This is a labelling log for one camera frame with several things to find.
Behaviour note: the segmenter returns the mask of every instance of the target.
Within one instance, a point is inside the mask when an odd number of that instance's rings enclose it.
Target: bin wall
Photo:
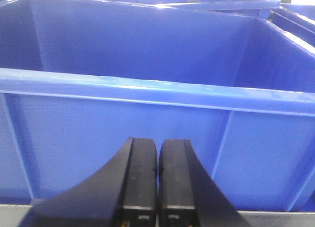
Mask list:
[[[243,210],[249,196],[256,210],[298,210],[295,198],[312,194],[303,185],[315,165],[315,119],[232,112],[227,124],[212,173],[223,193]]]
[[[31,199],[19,146],[4,95],[0,94],[0,203],[27,203]]]
[[[314,56],[296,47],[305,44],[300,39],[270,31],[274,27],[261,21],[256,23],[235,86],[314,93]],[[307,47],[315,53],[315,48]]]
[[[81,182],[106,163],[129,136],[191,138],[208,165],[226,112],[64,97],[7,95],[30,161],[37,198]]]
[[[1,67],[41,70],[30,0],[20,0],[18,5],[2,6],[0,19]]]
[[[226,86],[253,25],[252,18],[85,0],[38,2],[33,12],[44,71]]]

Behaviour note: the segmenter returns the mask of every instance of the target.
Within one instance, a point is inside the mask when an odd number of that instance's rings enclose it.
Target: gray surface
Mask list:
[[[1,205],[0,227],[17,227],[29,205]],[[253,227],[314,227],[315,213],[312,212],[239,212]]]

